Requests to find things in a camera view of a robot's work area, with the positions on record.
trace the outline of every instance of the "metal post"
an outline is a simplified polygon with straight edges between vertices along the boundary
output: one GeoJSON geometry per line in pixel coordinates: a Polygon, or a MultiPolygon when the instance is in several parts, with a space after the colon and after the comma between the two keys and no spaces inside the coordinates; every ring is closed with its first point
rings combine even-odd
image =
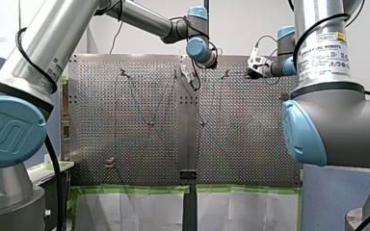
{"type": "Polygon", "coordinates": [[[205,7],[205,9],[208,11],[208,35],[210,34],[209,33],[209,22],[210,22],[210,12],[209,12],[209,0],[203,0],[203,6],[205,7]]]}
{"type": "MultiPolygon", "coordinates": [[[[189,59],[181,59],[192,69],[189,59]]],[[[179,170],[183,184],[189,186],[183,202],[183,231],[198,231],[197,155],[199,128],[199,98],[183,75],[178,77],[179,107],[179,170]]]]}

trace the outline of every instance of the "silver metal tube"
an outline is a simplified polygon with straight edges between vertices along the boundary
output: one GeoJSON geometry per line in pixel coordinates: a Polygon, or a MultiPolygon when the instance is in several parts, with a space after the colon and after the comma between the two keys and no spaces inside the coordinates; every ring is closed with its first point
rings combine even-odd
{"type": "MultiPolygon", "coordinates": [[[[296,0],[295,6],[296,41],[319,20],[344,13],[343,0],[296,0]]],[[[326,82],[354,82],[344,18],[321,24],[306,38],[298,56],[298,75],[299,88],[326,82]]]]}
{"type": "MultiPolygon", "coordinates": [[[[117,4],[107,14],[113,18],[119,18],[120,12],[120,4],[117,4]]],[[[131,0],[122,1],[121,21],[160,38],[167,37],[172,26],[169,19],[131,0]]]]}
{"type": "Polygon", "coordinates": [[[362,0],[343,0],[344,12],[353,14],[361,2],[362,0]]]}
{"type": "Polygon", "coordinates": [[[25,165],[0,168],[0,209],[29,198],[33,185],[25,165]]]}
{"type": "MultiPolygon", "coordinates": [[[[30,59],[58,81],[102,0],[46,0],[25,32],[30,59]]],[[[0,71],[0,82],[50,102],[49,82],[15,48],[0,71]]]]}

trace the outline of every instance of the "green tape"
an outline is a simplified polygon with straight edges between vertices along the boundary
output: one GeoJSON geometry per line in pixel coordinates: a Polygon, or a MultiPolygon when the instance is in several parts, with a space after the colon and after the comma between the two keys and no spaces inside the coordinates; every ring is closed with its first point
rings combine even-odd
{"type": "MultiPolygon", "coordinates": [[[[303,207],[303,190],[301,188],[270,188],[254,187],[244,185],[197,185],[198,193],[271,193],[280,195],[296,194],[298,196],[297,208],[297,231],[302,231],[302,207],[303,207]]],[[[171,186],[171,187],[141,187],[141,186],[121,186],[121,185],[101,185],[101,186],[83,186],[71,188],[71,213],[72,224],[75,231],[77,216],[77,199],[83,194],[184,194],[189,193],[188,186],[171,186]]]]}
{"type": "Polygon", "coordinates": [[[198,193],[271,193],[271,194],[298,194],[300,189],[295,188],[271,188],[244,185],[197,185],[198,193]]]}
{"type": "MultiPolygon", "coordinates": [[[[69,164],[70,164],[70,162],[60,162],[59,163],[60,167],[66,167],[69,164]]],[[[53,164],[47,165],[45,169],[46,170],[53,170],[53,164]]]]}
{"type": "Polygon", "coordinates": [[[148,187],[148,186],[121,186],[121,185],[102,185],[102,186],[83,186],[73,187],[72,191],[78,194],[184,194],[189,192],[188,186],[169,186],[169,187],[148,187]]]}

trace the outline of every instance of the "white wall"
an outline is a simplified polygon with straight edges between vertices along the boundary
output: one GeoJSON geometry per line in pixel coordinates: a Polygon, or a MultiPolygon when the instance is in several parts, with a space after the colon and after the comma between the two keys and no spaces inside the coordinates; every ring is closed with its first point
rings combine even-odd
{"type": "MultiPolygon", "coordinates": [[[[203,5],[201,0],[138,0],[140,4],[164,15],[186,14],[189,7],[203,5]]],[[[294,23],[293,14],[284,0],[210,1],[210,37],[223,48],[225,55],[249,55],[257,39],[276,36],[278,28],[294,23]]],[[[108,53],[119,23],[108,16],[92,20],[88,32],[88,52],[108,53]]],[[[348,29],[352,76],[370,90],[370,1],[358,20],[348,29]]],[[[114,53],[184,54],[185,42],[166,45],[153,35],[124,25],[114,53]]],[[[269,39],[260,43],[260,54],[269,55],[277,46],[269,39]]]]}

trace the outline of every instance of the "metal bracket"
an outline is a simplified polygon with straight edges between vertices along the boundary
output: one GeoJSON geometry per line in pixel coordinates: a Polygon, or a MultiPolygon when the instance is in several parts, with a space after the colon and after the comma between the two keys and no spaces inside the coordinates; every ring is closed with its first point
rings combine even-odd
{"type": "Polygon", "coordinates": [[[181,180],[197,180],[197,170],[196,169],[180,170],[179,176],[181,180]]]}

